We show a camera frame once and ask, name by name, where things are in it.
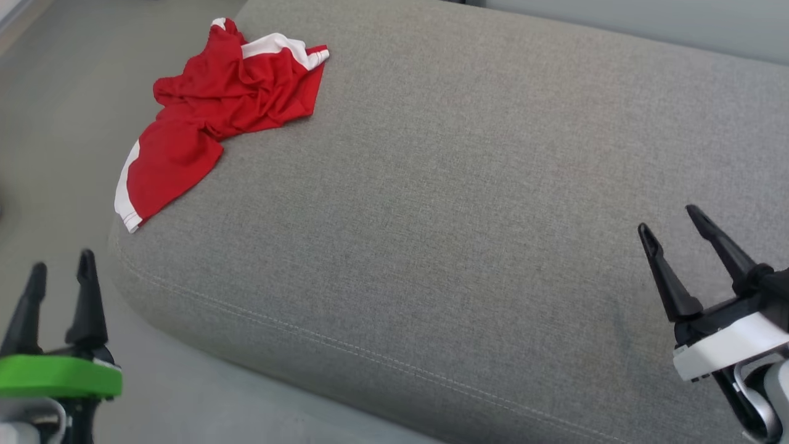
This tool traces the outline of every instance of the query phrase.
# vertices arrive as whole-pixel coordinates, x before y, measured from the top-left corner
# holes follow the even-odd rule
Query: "couch cushion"
[[[739,442],[673,369],[636,226],[706,304],[731,282],[689,202],[789,263],[789,68],[438,1],[237,23],[328,44],[316,112],[115,224],[151,324],[449,442]]]

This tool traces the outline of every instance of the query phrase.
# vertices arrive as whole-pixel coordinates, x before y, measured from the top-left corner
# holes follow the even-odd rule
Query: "gray floor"
[[[118,172],[159,108],[153,81],[180,72],[211,19],[242,4],[55,2],[0,58],[0,329],[30,265],[43,260],[50,275],[40,342],[62,344],[81,248],[96,252],[103,275]],[[433,442],[188,348],[102,284],[125,392],[99,410],[97,442]]]

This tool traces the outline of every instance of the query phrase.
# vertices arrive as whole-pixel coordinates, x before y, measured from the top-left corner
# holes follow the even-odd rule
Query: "gray couch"
[[[636,227],[789,262],[789,68],[425,0],[252,0],[331,50],[315,115],[224,143],[111,277],[187,344],[447,442],[739,442],[683,383]]]

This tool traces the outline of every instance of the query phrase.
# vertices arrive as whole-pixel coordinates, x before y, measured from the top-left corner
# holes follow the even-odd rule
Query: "red shirt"
[[[132,148],[115,193],[129,232],[205,177],[220,141],[311,115],[328,57],[326,46],[282,34],[247,43],[231,19],[214,20],[203,52],[153,85],[164,109]]]

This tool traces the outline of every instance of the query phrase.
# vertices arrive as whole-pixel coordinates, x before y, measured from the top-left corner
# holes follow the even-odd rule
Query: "seam stitching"
[[[581,432],[579,432],[579,431],[574,431],[574,430],[571,430],[570,428],[567,428],[567,427],[561,427],[561,426],[560,426],[559,424],[557,424],[557,423],[561,423],[561,424],[563,424],[563,425],[565,425],[565,426],[569,426],[569,427],[575,427],[575,428],[577,428],[577,429],[580,429],[580,430],[583,430],[583,431],[589,432],[589,433],[591,433],[591,434],[594,434],[594,435],[598,435],[598,436],[600,436],[600,437],[603,437],[603,438],[606,438],[606,439],[611,439],[611,440],[614,440],[614,441],[617,441],[617,442],[625,442],[625,443],[627,443],[627,441],[625,441],[625,440],[623,440],[623,439],[621,439],[621,438],[616,438],[615,436],[610,436],[610,435],[607,435],[607,434],[605,434],[605,433],[603,433],[603,432],[596,431],[596,430],[594,430],[594,429],[591,429],[591,428],[588,428],[588,427],[585,427],[585,426],[582,426],[582,425],[579,425],[579,424],[571,423],[571,422],[569,422],[569,421],[567,421],[567,420],[563,420],[563,419],[561,419],[561,418],[558,418],[558,417],[556,417],[556,416],[550,415],[550,414],[548,414],[548,413],[541,412],[540,410],[536,410],[535,408],[527,407],[527,406],[525,406],[525,405],[523,405],[523,404],[519,404],[519,403],[516,403],[516,402],[514,402],[514,401],[510,401],[510,400],[508,400],[508,399],[506,399],[506,398],[499,397],[499,396],[497,396],[497,395],[495,395],[495,394],[488,393],[488,392],[485,392],[485,391],[483,391],[483,390],[481,390],[481,389],[477,389],[477,388],[475,388],[475,387],[472,387],[472,386],[469,386],[469,385],[467,385],[467,384],[464,384],[464,383],[462,383],[462,382],[455,381],[454,379],[446,378],[446,377],[444,377],[444,376],[441,376],[440,374],[435,374],[435,373],[433,373],[433,372],[431,372],[431,371],[427,371],[427,370],[421,369],[421,368],[419,368],[419,367],[415,367],[415,366],[413,366],[413,365],[411,365],[411,364],[408,364],[408,363],[403,363],[402,361],[399,361],[399,360],[397,360],[397,359],[395,359],[395,358],[391,358],[391,357],[389,357],[389,356],[381,355],[381,354],[379,354],[379,353],[373,352],[373,351],[371,351],[371,350],[368,350],[368,349],[366,349],[366,348],[362,348],[362,347],[359,347],[359,346],[356,346],[356,345],[353,345],[353,344],[348,344],[348,343],[346,343],[346,342],[343,342],[343,341],[340,341],[340,340],[338,340],[338,339],[334,339],[334,338],[332,338],[332,337],[328,337],[328,336],[325,336],[325,335],[323,335],[323,334],[316,333],[316,332],[313,332],[313,331],[311,331],[311,330],[308,330],[308,329],[305,329],[305,328],[302,328],[302,327],[299,327],[299,326],[296,326],[296,325],[289,324],[288,322],[280,321],[280,320],[278,320],[278,319],[275,319],[275,318],[272,318],[272,317],[266,316],[265,314],[256,313],[256,312],[254,312],[254,311],[251,311],[251,310],[249,310],[249,309],[245,309],[245,308],[243,308],[243,307],[238,307],[238,306],[235,306],[235,305],[233,305],[233,304],[231,304],[231,303],[228,303],[228,302],[225,302],[225,301],[221,301],[221,300],[218,300],[218,299],[212,298],[212,297],[210,297],[210,296],[208,296],[208,295],[204,295],[204,294],[202,294],[202,293],[199,293],[199,292],[197,292],[197,291],[191,290],[191,289],[189,289],[189,288],[182,287],[182,286],[181,286],[181,285],[179,285],[179,284],[175,284],[175,283],[173,283],[173,282],[168,282],[168,281],[165,281],[163,278],[161,278],[161,277],[157,277],[157,276],[154,276],[154,275],[152,275],[152,274],[150,274],[150,273],[147,273],[147,272],[145,272],[145,271],[143,271],[143,270],[140,270],[140,269],[138,269],[138,268],[137,268],[135,265],[133,265],[133,263],[132,263],[132,262],[131,262],[131,261],[130,261],[130,260],[129,260],[129,259],[128,259],[128,258],[127,258],[127,257],[126,257],[124,254],[123,254],[123,253],[122,253],[122,251],[121,251],[121,247],[120,247],[120,240],[119,240],[119,237],[118,237],[117,235],[115,236],[115,242],[114,242],[114,245],[115,245],[115,250],[118,252],[118,258],[119,258],[119,259],[121,259],[121,263],[122,263],[122,264],[123,264],[123,265],[124,265],[124,266],[125,266],[125,267],[126,267],[128,270],[129,270],[129,271],[131,271],[132,273],[136,274],[136,275],[137,275],[137,276],[138,276],[140,279],[142,279],[142,280],[145,280],[145,281],[147,281],[147,282],[149,282],[149,283],[151,283],[151,284],[154,284],[154,285],[156,285],[156,286],[158,286],[158,287],[161,287],[161,288],[163,288],[163,289],[165,289],[165,290],[168,290],[168,291],[174,291],[174,292],[178,293],[179,295],[182,295],[182,296],[184,296],[184,297],[188,297],[188,298],[190,298],[190,299],[194,299],[194,300],[198,300],[198,298],[196,298],[196,297],[194,297],[194,296],[199,296],[200,298],[202,298],[202,299],[205,299],[204,301],[200,301],[200,302],[202,302],[204,305],[208,305],[208,306],[210,306],[210,307],[214,307],[214,308],[216,308],[216,309],[219,309],[219,310],[221,310],[221,311],[225,311],[226,313],[235,314],[235,315],[237,315],[237,316],[239,316],[239,317],[241,317],[241,318],[246,318],[246,319],[248,319],[248,320],[250,320],[250,321],[253,321],[253,322],[259,323],[259,324],[261,324],[261,325],[266,325],[266,326],[269,326],[269,327],[271,327],[271,328],[274,328],[274,329],[282,330],[282,331],[284,331],[284,332],[291,333],[291,334],[294,334],[294,335],[296,335],[296,336],[299,336],[299,337],[303,337],[303,338],[305,338],[305,339],[307,339],[307,340],[309,340],[309,341],[314,341],[314,342],[317,342],[318,344],[323,344],[323,345],[326,345],[326,346],[328,346],[328,347],[336,348],[336,349],[338,349],[338,350],[340,350],[340,351],[343,351],[343,352],[348,352],[348,353],[350,353],[350,354],[352,354],[352,355],[356,355],[356,356],[359,356],[359,357],[361,357],[361,358],[368,359],[368,360],[370,360],[370,361],[372,361],[372,362],[375,362],[375,363],[378,363],[378,364],[384,365],[384,366],[386,366],[386,367],[390,367],[390,368],[393,368],[393,369],[395,369],[395,370],[399,370],[399,371],[402,371],[402,372],[404,372],[404,373],[411,374],[411,375],[413,375],[413,376],[416,376],[416,377],[418,377],[418,378],[424,379],[424,380],[426,380],[426,381],[433,382],[433,383],[435,383],[436,385],[439,385],[439,386],[442,386],[442,387],[445,387],[445,388],[448,388],[448,389],[452,389],[453,391],[456,391],[456,392],[458,392],[458,393],[465,394],[465,395],[467,395],[467,396],[469,396],[469,397],[473,397],[473,398],[479,399],[479,400],[481,400],[481,401],[488,402],[488,403],[490,403],[490,404],[493,404],[493,405],[499,406],[499,407],[501,407],[501,408],[505,408],[506,410],[510,410],[510,411],[512,411],[512,412],[514,412],[514,413],[516,413],[516,414],[519,414],[519,415],[522,415],[522,416],[526,416],[526,417],[529,417],[529,418],[533,418],[533,419],[535,419],[535,420],[539,420],[539,421],[542,421],[542,422],[545,422],[545,423],[551,424],[551,425],[553,425],[554,427],[558,427],[558,428],[560,428],[560,429],[563,429],[563,430],[569,431],[569,432],[571,432],[571,433],[575,433],[576,435],[584,436],[585,438],[592,438],[592,439],[596,439],[596,438],[594,438],[593,436],[588,436],[588,435],[582,434],[582,433],[581,433]],[[227,308],[223,308],[222,306],[224,306],[224,307],[229,307],[229,308],[232,308],[232,309],[238,310],[238,311],[240,311],[241,313],[238,313],[238,312],[235,312],[235,311],[228,310]],[[265,323],[265,322],[262,322],[262,321],[260,320],[261,318],[263,318],[263,319],[267,319],[267,320],[269,320],[269,321],[275,322],[275,323],[277,323],[277,324],[280,324],[280,325],[285,325],[285,326],[288,326],[288,327],[290,327],[291,329],[295,329],[295,330],[297,330],[297,332],[290,331],[290,330],[288,330],[288,329],[283,329],[282,327],[277,327],[277,326],[274,326],[274,325],[267,324],[267,323]],[[371,357],[369,357],[369,356],[360,355],[360,354],[358,354],[358,353],[356,353],[356,352],[352,352],[352,351],[350,351],[350,350],[347,350],[347,349],[345,349],[345,348],[338,347],[338,346],[336,346],[336,345],[333,345],[333,344],[328,344],[328,343],[326,343],[326,342],[324,342],[324,341],[318,341],[318,340],[316,340],[316,339],[314,339],[314,338],[311,338],[311,337],[308,337],[308,336],[306,336],[306,335],[304,335],[304,334],[301,334],[301,333],[299,333],[298,331],[305,332],[305,333],[309,333],[310,335],[313,335],[313,336],[315,336],[315,337],[320,337],[320,338],[322,338],[322,339],[324,339],[324,340],[326,340],[326,341],[331,341],[331,342],[334,342],[334,343],[336,343],[336,344],[342,344],[342,345],[345,345],[346,347],[354,348],[354,349],[356,349],[356,350],[358,350],[358,351],[360,351],[360,352],[364,352],[364,353],[367,353],[367,354],[369,354],[369,355],[373,355],[373,356],[380,357],[381,359],[385,359],[385,360],[388,360],[388,361],[391,361],[391,362],[397,363],[397,364],[399,364],[399,365],[401,365],[401,366],[408,367],[409,369],[412,369],[412,370],[414,370],[414,371],[421,372],[421,373],[424,373],[424,374],[429,374],[429,375],[431,375],[431,376],[432,376],[432,377],[434,377],[434,378],[439,378],[439,379],[441,379],[441,380],[444,380],[444,381],[446,381],[446,382],[450,382],[450,383],[452,383],[452,384],[455,384],[455,385],[457,385],[457,386],[461,386],[461,387],[464,387],[464,388],[466,388],[466,389],[470,389],[470,390],[472,390],[472,391],[474,391],[474,392],[477,392],[477,393],[482,393],[482,394],[484,394],[484,395],[486,395],[486,396],[488,396],[488,397],[491,397],[491,398],[494,398],[494,399],[496,399],[496,400],[499,400],[499,401],[505,402],[505,403],[507,403],[507,404],[511,404],[511,405],[513,405],[513,406],[515,406],[515,407],[518,407],[518,408],[520,408],[521,410],[524,410],[524,411],[527,411],[527,412],[531,412],[531,413],[532,413],[532,415],[527,415],[527,414],[525,414],[525,412],[518,411],[518,410],[516,410],[515,408],[512,408],[512,407],[507,407],[506,405],[502,405],[502,404],[500,404],[500,403],[497,403],[497,402],[491,401],[491,400],[489,400],[489,399],[485,399],[485,398],[483,398],[483,397],[479,397],[479,396],[477,396],[477,395],[473,395],[473,394],[471,394],[471,393],[464,392],[464,391],[462,391],[462,390],[460,390],[460,389],[457,389],[457,388],[455,388],[455,387],[444,385],[444,384],[442,384],[441,382],[435,381],[435,380],[433,380],[433,379],[430,379],[430,378],[426,378],[426,377],[424,377],[424,376],[421,376],[421,375],[419,375],[419,374],[416,374],[416,373],[413,373],[413,372],[408,372],[408,371],[406,371],[406,370],[404,370],[404,369],[402,369],[402,368],[400,368],[400,367],[395,367],[395,366],[393,366],[393,365],[391,365],[391,364],[383,363],[383,362],[381,362],[381,361],[379,361],[379,360],[376,360],[376,359],[373,359],[373,358],[371,358]]]

